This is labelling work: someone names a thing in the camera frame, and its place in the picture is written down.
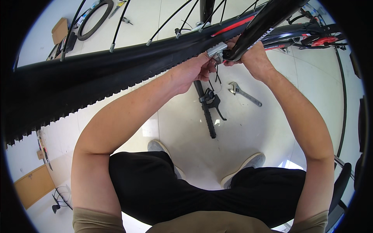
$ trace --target forearm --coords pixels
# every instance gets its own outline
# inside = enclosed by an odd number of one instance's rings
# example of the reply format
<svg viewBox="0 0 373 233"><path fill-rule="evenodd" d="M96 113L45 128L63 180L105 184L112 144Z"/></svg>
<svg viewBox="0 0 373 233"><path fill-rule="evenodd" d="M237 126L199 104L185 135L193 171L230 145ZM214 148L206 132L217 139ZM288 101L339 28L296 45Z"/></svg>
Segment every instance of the forearm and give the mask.
<svg viewBox="0 0 373 233"><path fill-rule="evenodd" d="M75 149L89 154L112 154L175 95L171 77L166 73L114 100L91 119Z"/></svg>
<svg viewBox="0 0 373 233"><path fill-rule="evenodd" d="M264 82L280 103L306 159L333 157L333 144L320 113L282 74L271 70Z"/></svg>

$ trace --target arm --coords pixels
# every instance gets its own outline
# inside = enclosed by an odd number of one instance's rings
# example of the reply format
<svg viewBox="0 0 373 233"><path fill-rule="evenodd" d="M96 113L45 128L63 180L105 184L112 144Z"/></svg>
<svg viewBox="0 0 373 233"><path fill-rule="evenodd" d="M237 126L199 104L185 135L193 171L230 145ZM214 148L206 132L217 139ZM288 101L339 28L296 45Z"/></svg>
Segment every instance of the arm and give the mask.
<svg viewBox="0 0 373 233"><path fill-rule="evenodd" d="M194 80L215 72L206 53L169 70L150 83L102 108L81 133L73 154L73 206L121 217L109 175L109 156L172 97L185 93Z"/></svg>
<svg viewBox="0 0 373 233"><path fill-rule="evenodd" d="M232 48L236 40L232 39L228 47ZM262 81L273 92L305 154L307 172L294 223L328 210L333 195L334 151L320 113L291 82L276 71L261 42L248 50L240 61L226 62L225 66L235 63L243 63L255 79Z"/></svg>

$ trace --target black pants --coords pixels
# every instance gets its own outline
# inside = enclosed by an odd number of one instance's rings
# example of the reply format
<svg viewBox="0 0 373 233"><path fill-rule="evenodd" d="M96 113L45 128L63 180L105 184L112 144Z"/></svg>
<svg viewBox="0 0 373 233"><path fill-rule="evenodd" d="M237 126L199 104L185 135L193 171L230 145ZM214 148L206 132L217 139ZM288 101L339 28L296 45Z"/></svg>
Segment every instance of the black pants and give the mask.
<svg viewBox="0 0 373 233"><path fill-rule="evenodd" d="M248 167L231 188L207 191L178 180L161 151L120 152L110 157L110 177L124 213L149 225L195 211L228 211L255 217L269 228L294 218L305 171Z"/></svg>

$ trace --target khaki shirt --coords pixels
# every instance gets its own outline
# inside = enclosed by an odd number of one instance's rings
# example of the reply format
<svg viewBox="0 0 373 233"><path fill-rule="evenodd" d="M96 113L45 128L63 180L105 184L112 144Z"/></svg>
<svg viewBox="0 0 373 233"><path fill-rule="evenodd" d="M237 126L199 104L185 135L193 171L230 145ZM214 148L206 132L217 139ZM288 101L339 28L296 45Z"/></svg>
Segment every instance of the khaki shirt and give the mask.
<svg viewBox="0 0 373 233"><path fill-rule="evenodd" d="M289 233L324 233L328 211L303 222L293 224ZM122 219L110 214L74 208L73 222L76 233L126 232ZM157 223L146 233L273 233L257 218L225 211L197 211Z"/></svg>

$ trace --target adjustable wrench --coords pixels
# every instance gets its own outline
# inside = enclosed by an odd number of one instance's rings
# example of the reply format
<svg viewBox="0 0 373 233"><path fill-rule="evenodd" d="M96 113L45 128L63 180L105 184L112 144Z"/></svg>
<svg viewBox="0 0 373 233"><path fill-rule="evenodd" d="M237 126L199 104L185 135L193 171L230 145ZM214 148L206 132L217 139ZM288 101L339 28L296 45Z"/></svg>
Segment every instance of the adjustable wrench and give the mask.
<svg viewBox="0 0 373 233"><path fill-rule="evenodd" d="M252 101L253 103L255 103L256 105L258 105L259 107L262 106L262 103L259 100L255 99L251 95L243 92L236 82L231 82L229 85L233 86L233 89L228 89L228 90L230 92L232 92L234 95L236 95L236 93L241 94L244 97L246 97L247 99L249 99L250 101Z"/></svg>

